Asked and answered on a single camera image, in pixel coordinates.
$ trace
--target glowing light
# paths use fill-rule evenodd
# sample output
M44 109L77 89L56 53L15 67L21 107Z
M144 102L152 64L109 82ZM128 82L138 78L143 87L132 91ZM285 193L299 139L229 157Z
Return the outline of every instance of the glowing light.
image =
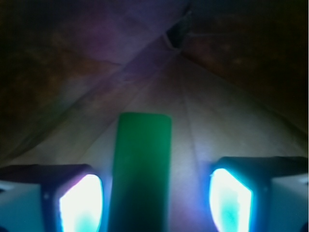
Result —
M63 232L97 232L103 209L101 180L84 176L60 198L59 208Z
M210 183L211 214L221 232L247 232L252 191L226 169L213 172Z

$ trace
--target green rectangle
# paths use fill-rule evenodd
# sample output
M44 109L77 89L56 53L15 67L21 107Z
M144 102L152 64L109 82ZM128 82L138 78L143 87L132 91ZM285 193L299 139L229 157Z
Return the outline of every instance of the green rectangle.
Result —
M113 163L109 232L167 229L171 119L120 115Z

